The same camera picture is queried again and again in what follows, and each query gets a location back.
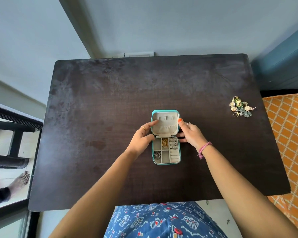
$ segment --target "jewelry box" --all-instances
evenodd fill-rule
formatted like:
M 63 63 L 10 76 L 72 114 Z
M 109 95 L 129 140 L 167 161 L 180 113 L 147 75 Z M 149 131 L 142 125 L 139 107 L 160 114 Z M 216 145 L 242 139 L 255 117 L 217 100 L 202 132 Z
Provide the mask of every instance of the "jewelry box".
M 159 122 L 151 127 L 155 136 L 152 141 L 152 160 L 155 164 L 178 164 L 181 161 L 179 139 L 176 134 L 179 132 L 178 119 L 180 114 L 176 110 L 154 110 L 151 114 L 151 121 Z

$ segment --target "person's left arm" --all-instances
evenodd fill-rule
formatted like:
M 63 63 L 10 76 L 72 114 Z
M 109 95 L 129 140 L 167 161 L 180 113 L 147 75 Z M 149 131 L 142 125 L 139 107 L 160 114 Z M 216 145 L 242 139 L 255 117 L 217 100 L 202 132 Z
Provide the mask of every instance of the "person's left arm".
M 103 237 L 131 164 L 154 140 L 146 134 L 158 121 L 146 123 L 100 180 L 67 212 L 50 238 Z

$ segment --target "shirt button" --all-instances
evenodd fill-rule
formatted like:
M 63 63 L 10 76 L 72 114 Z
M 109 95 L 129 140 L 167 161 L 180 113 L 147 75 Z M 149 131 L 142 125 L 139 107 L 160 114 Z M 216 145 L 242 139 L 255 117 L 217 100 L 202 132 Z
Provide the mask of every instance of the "shirt button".
M 174 232 L 177 233 L 178 235 L 182 235 L 182 230 L 178 229 L 178 228 L 174 228 Z

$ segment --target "foot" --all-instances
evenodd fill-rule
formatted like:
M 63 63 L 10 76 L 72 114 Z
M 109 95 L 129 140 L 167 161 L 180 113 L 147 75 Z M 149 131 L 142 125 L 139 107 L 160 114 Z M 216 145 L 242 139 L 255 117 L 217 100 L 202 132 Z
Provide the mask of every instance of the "foot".
M 27 171 L 20 174 L 16 179 L 8 186 L 11 194 L 16 193 L 19 189 L 26 186 L 29 182 L 29 174 Z

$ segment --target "lattice pattern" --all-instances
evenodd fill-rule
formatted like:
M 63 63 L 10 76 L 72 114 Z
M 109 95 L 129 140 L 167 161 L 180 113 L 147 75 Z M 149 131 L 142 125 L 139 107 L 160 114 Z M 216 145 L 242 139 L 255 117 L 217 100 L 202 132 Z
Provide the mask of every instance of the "lattice pattern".
M 298 228 L 298 94 L 263 100 L 291 186 L 290 194 L 268 198 Z

